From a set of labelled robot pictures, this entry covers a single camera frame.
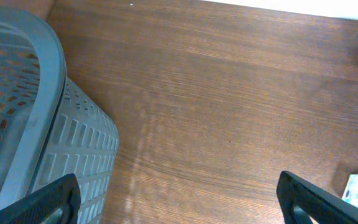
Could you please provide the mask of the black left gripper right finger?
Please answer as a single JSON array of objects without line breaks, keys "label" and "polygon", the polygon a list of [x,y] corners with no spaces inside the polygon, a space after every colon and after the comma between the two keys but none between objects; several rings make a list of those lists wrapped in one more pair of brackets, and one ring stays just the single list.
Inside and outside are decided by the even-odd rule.
[{"label": "black left gripper right finger", "polygon": [[356,223],[358,208],[302,179],[283,171],[277,184],[277,198],[286,224]]}]

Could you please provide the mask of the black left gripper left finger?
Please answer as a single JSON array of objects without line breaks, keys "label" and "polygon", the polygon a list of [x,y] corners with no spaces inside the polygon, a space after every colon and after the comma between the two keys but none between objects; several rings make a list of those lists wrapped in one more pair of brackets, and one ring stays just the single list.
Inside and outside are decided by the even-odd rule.
[{"label": "black left gripper left finger", "polygon": [[0,223],[68,223],[78,221],[80,188],[67,174],[0,210]]}]

